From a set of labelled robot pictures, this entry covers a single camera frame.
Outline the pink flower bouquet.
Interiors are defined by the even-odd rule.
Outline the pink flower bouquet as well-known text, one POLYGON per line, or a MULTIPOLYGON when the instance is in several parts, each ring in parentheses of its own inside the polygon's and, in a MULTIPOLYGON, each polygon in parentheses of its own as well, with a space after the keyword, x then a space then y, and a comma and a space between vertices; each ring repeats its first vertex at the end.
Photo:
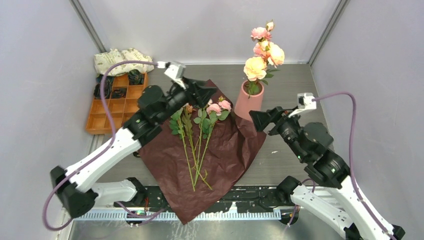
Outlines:
POLYGON ((226 120, 231 110, 232 104, 226 97, 220 96, 217 101, 210 99, 203 108, 186 104, 169 119, 171 134, 182 141, 193 191, 198 181, 202 181, 209 190, 213 189, 207 182, 208 172, 203 162, 215 125, 226 120))

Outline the maroon and red wrapping paper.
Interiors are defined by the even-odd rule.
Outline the maroon and red wrapping paper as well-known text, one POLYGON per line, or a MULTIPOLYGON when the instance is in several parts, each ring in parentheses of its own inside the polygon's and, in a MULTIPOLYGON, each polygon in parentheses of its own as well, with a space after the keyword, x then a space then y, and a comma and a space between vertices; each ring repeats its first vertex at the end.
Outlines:
POLYGON ((246 173, 266 139, 217 91, 205 107, 184 106, 139 150, 169 207, 187 224, 246 173))

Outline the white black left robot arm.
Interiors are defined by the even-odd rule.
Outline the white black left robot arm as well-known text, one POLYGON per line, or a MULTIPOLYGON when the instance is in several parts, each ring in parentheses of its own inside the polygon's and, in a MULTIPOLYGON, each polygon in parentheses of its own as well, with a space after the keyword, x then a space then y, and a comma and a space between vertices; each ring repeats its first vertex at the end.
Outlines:
POLYGON ((217 92, 206 81, 183 78, 173 83, 165 95, 158 85, 146 87, 138 98, 138 111, 98 149, 77 163, 50 171, 56 196, 75 219, 95 206, 141 206, 146 200, 144 186, 134 177, 119 182, 99 183, 98 179, 126 156, 151 142, 162 124, 184 105, 204 107, 217 92))

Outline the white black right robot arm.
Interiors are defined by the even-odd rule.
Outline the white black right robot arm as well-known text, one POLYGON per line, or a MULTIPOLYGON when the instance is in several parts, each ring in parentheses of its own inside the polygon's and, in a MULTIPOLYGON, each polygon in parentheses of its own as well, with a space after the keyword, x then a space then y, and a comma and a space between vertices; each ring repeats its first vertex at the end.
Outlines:
POLYGON ((327 223, 345 240, 400 240, 406 232, 390 224, 380 214, 373 219, 360 200, 361 190, 352 184, 348 164, 330 149, 333 137, 320 122, 299 124, 299 115, 281 107, 267 111, 251 110, 249 115, 255 129, 263 131, 270 123, 275 126, 268 135, 279 135, 301 163, 304 171, 316 184, 324 187, 340 204, 340 208, 308 190, 299 180, 287 176, 276 189, 276 197, 283 205, 298 205, 327 223))

